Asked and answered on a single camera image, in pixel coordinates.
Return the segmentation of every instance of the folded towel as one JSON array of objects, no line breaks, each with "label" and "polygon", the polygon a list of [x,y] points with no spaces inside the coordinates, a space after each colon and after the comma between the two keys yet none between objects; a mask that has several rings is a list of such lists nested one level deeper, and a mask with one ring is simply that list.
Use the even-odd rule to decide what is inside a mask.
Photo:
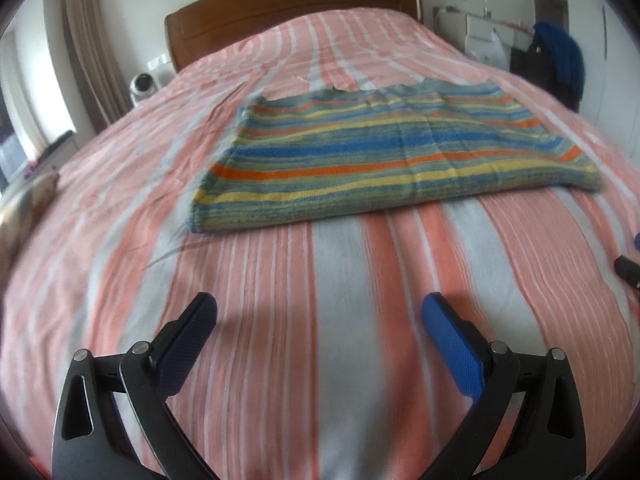
[{"label": "folded towel", "polygon": [[260,227],[562,184],[597,190],[600,177],[491,81],[327,89],[249,104],[187,224]]}]

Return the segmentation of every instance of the pink and white striped sheet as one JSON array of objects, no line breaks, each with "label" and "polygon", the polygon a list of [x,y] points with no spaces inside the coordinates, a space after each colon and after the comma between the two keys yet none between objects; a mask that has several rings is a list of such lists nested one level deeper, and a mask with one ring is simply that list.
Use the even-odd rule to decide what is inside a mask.
[{"label": "pink and white striped sheet", "polygon": [[[491,78],[596,162],[602,192],[523,190],[229,234],[185,229],[192,192],[253,96],[425,77]],[[63,168],[6,293],[0,384],[50,464],[73,352],[150,340],[204,290],[219,323],[169,404],[219,476],[414,480],[469,408],[420,326],[422,297],[439,290],[489,340],[566,350],[592,470],[640,396],[638,298],[612,268],[621,253],[638,259],[638,177],[548,94],[469,62],[403,14],[303,16],[190,66]]]}]

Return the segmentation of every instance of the blue stripe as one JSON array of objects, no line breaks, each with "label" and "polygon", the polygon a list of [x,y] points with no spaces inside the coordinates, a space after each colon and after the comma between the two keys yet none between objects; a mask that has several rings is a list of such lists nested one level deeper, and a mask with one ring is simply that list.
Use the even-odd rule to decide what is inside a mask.
[{"label": "blue stripe", "polygon": [[437,144],[439,142],[460,142],[464,140],[492,140],[499,142],[502,146],[518,146],[528,150],[552,150],[564,139],[554,137],[547,142],[531,142],[529,140],[511,139],[509,136],[501,134],[490,134],[485,132],[464,132],[464,133],[433,133],[425,132],[423,129],[411,128],[403,130],[402,135],[394,137],[367,138],[366,129],[361,132],[359,139],[347,140],[331,146],[234,146],[230,150],[235,155],[246,156],[315,156],[332,155],[335,153],[357,152],[365,154],[371,150],[404,150],[405,148],[415,148],[417,146]]}]

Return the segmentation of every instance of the black object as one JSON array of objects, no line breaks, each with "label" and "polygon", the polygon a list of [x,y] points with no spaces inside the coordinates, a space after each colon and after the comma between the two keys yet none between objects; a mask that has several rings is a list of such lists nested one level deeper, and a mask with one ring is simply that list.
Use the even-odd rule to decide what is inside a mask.
[{"label": "black object", "polygon": [[219,480],[207,466],[164,403],[175,395],[216,325],[218,309],[201,293],[151,343],[139,342],[126,354],[94,358],[76,352],[56,415],[53,478],[164,478],[138,461],[114,392],[126,393],[140,427],[166,477]]},{"label": "black object", "polygon": [[8,186],[9,186],[9,181],[4,176],[2,169],[0,169],[0,193],[3,193]]},{"label": "black object", "polygon": [[640,290],[640,266],[627,258],[620,256],[613,263],[616,274],[635,290]]},{"label": "black object", "polygon": [[[491,345],[443,297],[445,316],[482,363],[480,395],[453,439],[419,480],[570,480],[585,473],[580,402],[564,352],[546,356]],[[184,435],[164,401],[175,395],[216,324],[215,300],[200,293],[177,321],[126,354],[76,352],[58,407],[54,480],[164,478],[140,464],[122,427],[113,392],[126,393],[159,465],[170,480],[219,480]],[[526,392],[500,462],[474,475],[514,392]]]},{"label": "black object", "polygon": [[569,110],[577,112],[580,109],[580,96],[556,79],[553,55],[539,33],[534,35],[526,52],[511,49],[510,72],[549,92]]},{"label": "black object", "polygon": [[140,74],[136,77],[133,85],[138,92],[145,93],[154,85],[154,79],[149,74]]},{"label": "black object", "polygon": [[38,158],[38,165],[45,162],[52,154],[55,152],[67,139],[70,139],[75,135],[75,131],[67,130],[65,133],[60,135],[54,142],[52,142],[49,146],[45,148],[42,152],[42,155]]},{"label": "black object", "polygon": [[607,9],[602,6],[602,27],[604,29],[604,61],[609,57],[609,36],[607,28]]}]

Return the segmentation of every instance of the yellow stripe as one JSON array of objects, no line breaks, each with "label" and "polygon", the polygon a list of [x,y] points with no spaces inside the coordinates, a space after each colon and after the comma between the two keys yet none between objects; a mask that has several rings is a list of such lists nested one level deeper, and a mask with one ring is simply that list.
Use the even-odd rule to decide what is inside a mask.
[{"label": "yellow stripe", "polygon": [[[407,117],[395,117],[395,118],[388,118],[388,119],[372,119],[369,121],[358,121],[356,123],[348,123],[348,122],[340,122],[340,123],[334,123],[334,124],[330,124],[329,126],[324,126],[322,128],[312,128],[311,130],[305,130],[304,132],[298,132],[296,134],[278,134],[278,133],[274,133],[273,137],[287,137],[287,142],[291,139],[297,139],[298,137],[304,137],[304,136],[308,136],[308,135],[313,135],[313,134],[322,134],[325,132],[336,132],[336,131],[340,131],[340,130],[356,130],[358,128],[364,128],[366,126],[380,126],[382,124],[399,124],[399,123],[468,123],[468,124],[481,124],[480,121],[476,121],[473,119],[459,119],[459,118],[450,118],[450,117],[431,117],[431,116],[424,116],[424,115],[410,115]],[[501,130],[504,133],[510,133],[513,131],[512,128],[505,128]],[[257,140],[255,138],[255,136],[248,136],[248,137],[243,137],[242,136],[242,130],[239,132],[240,136],[236,139],[237,142],[242,142],[244,144],[253,144],[256,142],[260,142],[260,140]],[[265,136],[264,140],[268,140],[270,142],[273,141],[273,137],[270,136]]]},{"label": "yellow stripe", "polygon": [[[387,101],[368,101],[366,103],[360,103],[357,105],[353,105],[348,108],[333,108],[330,110],[317,110],[315,112],[309,112],[308,114],[263,114],[261,112],[255,112],[253,108],[247,108],[247,114],[254,119],[260,119],[264,122],[277,122],[282,119],[314,119],[318,117],[323,117],[325,115],[337,114],[337,113],[345,113],[345,112],[356,112],[358,110],[362,110],[363,108],[377,108],[383,105],[395,104],[399,103],[401,99],[389,99]],[[439,103],[444,102],[442,99],[404,99],[405,102],[412,104],[430,104],[430,103]],[[469,104],[459,104],[456,102],[455,104],[449,104],[451,107],[455,108],[485,108],[487,110],[500,110],[503,112],[509,112],[511,110],[517,110],[518,108],[522,108],[519,103],[515,103],[513,105],[483,105],[476,103]]]},{"label": "yellow stripe", "polygon": [[573,164],[556,163],[545,160],[497,160],[495,162],[486,162],[470,168],[459,168],[440,171],[423,171],[415,175],[398,175],[398,176],[380,176],[376,178],[367,178],[357,182],[348,182],[340,186],[325,187],[323,189],[309,189],[305,191],[295,191],[290,193],[253,193],[248,191],[234,191],[223,193],[218,196],[204,196],[199,200],[194,196],[200,204],[211,205],[214,203],[226,202],[289,202],[300,198],[308,198],[310,196],[322,196],[329,193],[340,191],[348,191],[353,189],[365,189],[367,187],[379,186],[396,186],[398,184],[411,184],[413,182],[424,182],[427,180],[443,180],[455,176],[475,176],[480,174],[505,173],[513,170],[525,170],[529,168],[561,168],[563,170],[576,170],[582,173],[594,174],[598,173],[597,168],[590,164],[587,167],[574,166]]},{"label": "yellow stripe", "polygon": [[193,198],[191,199],[193,202],[202,202],[202,199],[206,197],[207,192],[204,189],[199,188],[193,194]]}]

